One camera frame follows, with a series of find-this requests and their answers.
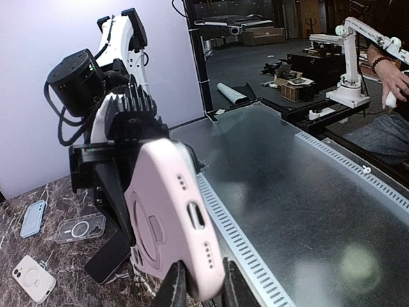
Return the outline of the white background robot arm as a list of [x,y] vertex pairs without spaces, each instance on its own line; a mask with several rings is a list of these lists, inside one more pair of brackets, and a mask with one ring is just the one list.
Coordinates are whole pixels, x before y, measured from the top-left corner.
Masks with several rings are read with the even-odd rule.
[[341,75],[337,88],[326,93],[326,98],[352,109],[369,102],[369,97],[361,93],[362,78],[358,71],[356,50],[357,33],[396,59],[408,63],[408,51],[403,49],[400,39],[389,38],[355,17],[348,17],[338,25],[335,35],[311,34],[311,42],[329,42],[343,46],[346,73]]

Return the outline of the beige phone case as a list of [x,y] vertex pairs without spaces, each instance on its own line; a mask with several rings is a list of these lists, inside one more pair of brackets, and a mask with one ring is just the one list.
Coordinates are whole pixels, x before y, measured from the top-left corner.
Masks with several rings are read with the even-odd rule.
[[56,286],[55,277],[29,255],[12,269],[12,277],[37,304],[42,304]]

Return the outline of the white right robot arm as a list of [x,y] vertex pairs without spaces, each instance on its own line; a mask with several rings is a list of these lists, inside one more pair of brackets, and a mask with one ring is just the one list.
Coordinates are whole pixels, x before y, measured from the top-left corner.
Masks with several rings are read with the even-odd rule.
[[148,85],[144,26],[134,8],[98,20],[99,50],[65,57],[48,75],[43,94],[57,95],[59,126],[76,128],[68,148],[73,191],[91,189],[95,207],[135,244],[125,191],[145,142],[166,138]]

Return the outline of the pink phone case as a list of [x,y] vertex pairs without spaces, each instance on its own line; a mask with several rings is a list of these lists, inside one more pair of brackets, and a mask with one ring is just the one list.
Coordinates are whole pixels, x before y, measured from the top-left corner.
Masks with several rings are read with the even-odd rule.
[[136,268],[164,279],[182,261],[193,299],[219,295],[225,277],[219,243],[186,147],[165,138],[144,144],[125,200]]

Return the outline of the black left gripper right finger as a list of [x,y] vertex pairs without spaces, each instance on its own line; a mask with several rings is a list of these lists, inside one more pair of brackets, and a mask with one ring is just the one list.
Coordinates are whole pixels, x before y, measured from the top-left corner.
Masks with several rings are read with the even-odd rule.
[[223,258],[225,270],[222,306],[257,307],[259,303],[234,261]]

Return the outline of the clear purple phone case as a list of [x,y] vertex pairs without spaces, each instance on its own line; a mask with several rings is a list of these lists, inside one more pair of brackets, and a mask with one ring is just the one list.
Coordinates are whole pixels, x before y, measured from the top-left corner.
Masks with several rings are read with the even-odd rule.
[[105,232],[106,217],[101,213],[66,219],[58,224],[54,242],[66,244],[101,237]]

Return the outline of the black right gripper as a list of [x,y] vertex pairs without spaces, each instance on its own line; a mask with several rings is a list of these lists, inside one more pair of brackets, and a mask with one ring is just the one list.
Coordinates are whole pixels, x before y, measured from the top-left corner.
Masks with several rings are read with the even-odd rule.
[[95,198],[96,207],[115,224],[128,245],[134,245],[134,231],[130,223],[124,189],[130,185],[137,156],[143,144],[169,138],[166,124],[154,124],[144,131],[141,139],[115,145],[97,143],[73,145],[68,149],[72,191],[100,187],[102,197]]

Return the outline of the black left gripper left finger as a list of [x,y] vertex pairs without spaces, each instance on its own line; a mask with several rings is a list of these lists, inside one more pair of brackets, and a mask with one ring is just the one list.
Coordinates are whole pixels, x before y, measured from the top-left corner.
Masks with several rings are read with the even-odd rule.
[[185,307],[187,305],[187,274],[185,264],[180,260],[173,263],[156,296],[153,307]]

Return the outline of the person's bare hand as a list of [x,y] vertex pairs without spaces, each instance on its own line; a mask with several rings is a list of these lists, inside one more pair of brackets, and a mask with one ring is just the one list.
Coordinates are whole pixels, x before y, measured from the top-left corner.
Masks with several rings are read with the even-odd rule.
[[381,76],[383,95],[382,107],[392,107],[392,98],[395,99],[395,104],[398,101],[407,102],[408,100],[408,76],[402,73],[396,67],[390,67]]

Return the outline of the light blue phone case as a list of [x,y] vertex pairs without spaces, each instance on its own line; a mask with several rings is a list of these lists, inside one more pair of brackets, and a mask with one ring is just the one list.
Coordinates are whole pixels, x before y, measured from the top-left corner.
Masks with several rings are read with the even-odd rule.
[[37,201],[28,206],[20,229],[21,238],[26,239],[40,231],[46,206],[45,200]]

